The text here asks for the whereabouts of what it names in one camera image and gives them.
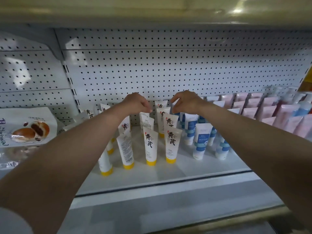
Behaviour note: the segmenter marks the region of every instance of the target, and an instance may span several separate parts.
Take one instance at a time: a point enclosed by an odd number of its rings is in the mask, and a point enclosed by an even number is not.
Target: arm
[[[151,112],[138,93],[55,137],[0,180],[0,207],[22,216],[34,233],[56,233],[76,192],[122,120]]]
[[[190,91],[177,93],[173,113],[206,118],[238,156],[312,230],[312,143],[263,122],[205,102]]]

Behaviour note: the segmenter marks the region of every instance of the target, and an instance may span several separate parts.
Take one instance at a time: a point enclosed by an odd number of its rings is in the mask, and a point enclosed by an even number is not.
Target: yellow cap
[[[135,165],[134,162],[131,165],[124,165],[124,169],[130,170],[133,168],[134,165]]]
[[[156,165],[156,160],[153,161],[153,162],[150,162],[150,161],[146,160],[146,164],[149,165],[149,166],[155,166]]]
[[[167,161],[167,163],[175,163],[177,161],[177,159],[176,158],[175,159],[169,159],[166,157],[166,161]]]
[[[113,167],[108,172],[101,172],[103,176],[109,176],[112,173],[113,173]]]
[[[111,155],[112,153],[114,153],[114,148],[112,148],[111,150],[107,150],[108,155]]]

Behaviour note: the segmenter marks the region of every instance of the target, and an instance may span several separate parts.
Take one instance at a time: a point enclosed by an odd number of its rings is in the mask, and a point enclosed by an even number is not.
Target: barcode
[[[126,162],[131,162],[131,161],[132,161],[132,157],[126,160]]]

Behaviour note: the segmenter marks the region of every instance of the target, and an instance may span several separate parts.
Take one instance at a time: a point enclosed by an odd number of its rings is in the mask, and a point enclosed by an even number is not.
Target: hand
[[[185,112],[188,114],[199,114],[199,109],[207,102],[201,99],[195,92],[183,91],[179,92],[173,96],[170,100],[171,103],[175,102],[177,99],[178,102],[172,109],[172,113]]]
[[[149,102],[138,93],[128,94],[119,104],[124,107],[123,110],[125,110],[128,115],[138,114],[140,112],[152,112]]]

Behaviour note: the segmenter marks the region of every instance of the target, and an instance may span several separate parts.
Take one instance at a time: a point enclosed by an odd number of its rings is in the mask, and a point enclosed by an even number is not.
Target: bread package
[[[42,145],[57,135],[57,121],[49,108],[0,109],[0,148]]]

